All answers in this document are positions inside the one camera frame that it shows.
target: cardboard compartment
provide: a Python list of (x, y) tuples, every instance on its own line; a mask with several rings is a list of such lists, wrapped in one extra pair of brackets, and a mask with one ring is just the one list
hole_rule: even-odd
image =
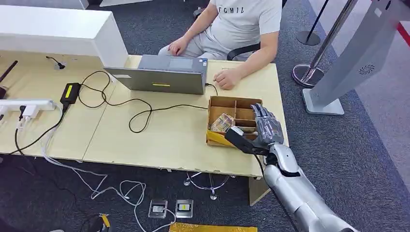
[(226, 113), (234, 118), (234, 125), (243, 129), (244, 135), (251, 140), (258, 137), (256, 132), (255, 114), (250, 105), (260, 103), (260, 99), (233, 98), (212, 96), (208, 107), (208, 130), (206, 132), (206, 143), (208, 145), (233, 146), (225, 139), (225, 132), (211, 131), (211, 125)]

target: robotic hand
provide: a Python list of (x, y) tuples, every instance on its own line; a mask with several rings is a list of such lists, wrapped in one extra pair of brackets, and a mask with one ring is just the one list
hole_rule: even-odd
[(296, 162), (292, 150), (283, 144), (280, 122), (260, 104), (252, 105), (258, 138), (251, 141), (237, 127), (225, 138), (244, 153), (266, 156), (264, 179), (286, 211), (306, 232), (358, 232), (339, 218), (323, 201)]

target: gray shorts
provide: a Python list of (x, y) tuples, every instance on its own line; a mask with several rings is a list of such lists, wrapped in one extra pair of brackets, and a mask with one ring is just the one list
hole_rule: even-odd
[[(168, 51), (169, 45), (161, 48), (158, 55), (160, 56), (172, 56)], [(217, 42), (213, 41), (206, 34), (206, 31), (196, 35), (187, 45), (185, 51), (180, 55), (181, 57), (190, 57), (190, 58), (207, 58), (207, 59), (218, 59), (226, 60), (229, 49), (220, 46)], [(241, 54), (235, 57), (235, 60), (245, 61), (251, 53)]]

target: light wood table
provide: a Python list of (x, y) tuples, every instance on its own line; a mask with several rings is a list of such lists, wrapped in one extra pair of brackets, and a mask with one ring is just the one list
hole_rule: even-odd
[[(59, 102), (67, 83), (81, 83), (87, 75), (102, 68), (98, 58), (52, 55), (67, 63), (64, 70), (55, 70), (54, 62), (44, 56), (45, 54), (0, 51), (0, 70), (5, 71), (14, 60), (19, 61), (1, 83), (10, 88), (9, 99), (39, 98)], [(141, 56), (130, 56), (126, 67), (137, 67), (140, 59)], [(212, 83), (213, 76), (220, 70), (234, 68), (239, 63), (210, 60), (207, 82)], [(103, 73), (99, 73), (89, 78), (86, 84), (102, 89), (107, 80)], [(275, 64), (245, 78), (234, 90), (224, 91), (218, 88), (218, 92), (221, 96), (262, 99), (264, 106), (281, 122), (285, 144), (288, 144)], [(118, 82), (109, 85), (106, 95), (111, 103), (141, 98), (155, 109), (176, 104), (207, 107), (209, 97), (215, 95), (215, 91), (212, 87), (207, 87), (203, 96), (130, 91)], [(81, 97), (90, 105), (98, 105), (102, 101), (99, 93), (86, 88), (81, 90)], [(144, 103), (138, 101), (121, 106), (103, 104), (97, 109), (87, 108), (77, 101), (70, 106), (47, 153), (51, 157), (68, 160), (249, 176), (251, 205), (269, 192), (264, 180), (254, 179), (262, 177), (262, 174), (252, 155), (243, 154), (234, 148), (206, 145), (207, 110), (177, 107), (153, 112), (147, 129), (142, 133), (132, 133), (128, 128), (128, 121), (133, 115), (147, 109)], [(2, 153), (15, 150), (14, 132), (18, 116), (19, 112), (13, 112), (3, 119), (0, 126)], [(132, 122), (132, 128), (142, 128), (146, 117), (147, 114), (136, 118)], [(58, 119), (58, 110), (40, 112), (19, 133), (19, 145), (23, 147), (31, 143)], [(40, 143), (35, 144), (25, 150), (25, 153), (40, 156), (40, 147)]]
[[(127, 68), (136, 68), (141, 56), (130, 56)], [(210, 60), (207, 82), (222, 69), (234, 68), (237, 61)], [(243, 79), (233, 90), (218, 88), (220, 96), (258, 98), (281, 122), (288, 144), (278, 74), (275, 64)], [(209, 97), (216, 95), (212, 87), (206, 88), (203, 96), (175, 93), (130, 91), (117, 83), (110, 102), (120, 103), (132, 98), (149, 102), (154, 109), (177, 104), (208, 107)], [(258, 162), (252, 155), (241, 151), (205, 143), (208, 111), (191, 107), (177, 107), (153, 112), (149, 125), (142, 133), (133, 133), (128, 128), (130, 118), (148, 106), (133, 101), (121, 106), (107, 106), (91, 140), (83, 160), (133, 166), (165, 168), (173, 170), (207, 172), (249, 176), (249, 201), (253, 205), (269, 192), (263, 180)], [(137, 131), (146, 121), (148, 113), (140, 115), (131, 124)]]
[[(59, 103), (67, 83), (82, 82), (83, 79), (102, 64), (98, 58), (82, 56), (51, 55), (60, 62), (67, 63), (63, 70), (54, 69), (54, 61), (46, 59), (46, 54), (0, 51), (0, 73), (18, 60), (17, 65), (0, 84), (9, 88), (8, 99), (52, 99)], [(96, 74), (86, 82), (88, 85), (102, 89), (107, 83), (104, 73)], [(106, 90), (109, 97), (114, 89), (111, 84)], [(81, 96), (87, 104), (97, 105), (101, 94), (83, 89)], [(47, 150), (54, 158), (81, 160), (103, 115), (106, 104), (98, 109), (89, 109), (77, 103), (70, 106), (67, 114), (56, 131)], [(0, 126), (0, 152), (9, 153), (16, 150), (14, 142), (15, 127), (20, 112), (9, 112)], [(19, 146), (24, 147), (34, 141), (59, 120), (59, 111), (41, 111), (35, 119), (19, 131)], [(40, 156), (41, 143), (36, 143), (24, 152), (31, 156)]]

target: robot finger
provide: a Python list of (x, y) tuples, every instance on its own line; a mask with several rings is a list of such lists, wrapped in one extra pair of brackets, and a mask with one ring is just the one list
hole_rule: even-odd
[(261, 116), (261, 112), (259, 111), (259, 108), (256, 107), (256, 105), (250, 105), (253, 109), (253, 111), (255, 112), (255, 117), (260, 117)]
[(258, 109), (259, 109), (259, 111), (261, 112), (261, 115), (262, 115), (262, 117), (267, 117), (267, 116), (269, 116), (269, 112), (268, 112), (268, 110), (265, 108), (265, 107), (263, 107), (261, 104), (259, 104), (259, 103), (256, 103), (256, 106), (258, 107)]
[(270, 112), (270, 111), (268, 111), (268, 116), (269, 116), (269, 117), (271, 117), (271, 118), (276, 119), (276, 118), (275, 118), (275, 116), (273, 115), (273, 113), (272, 113), (272, 112)]

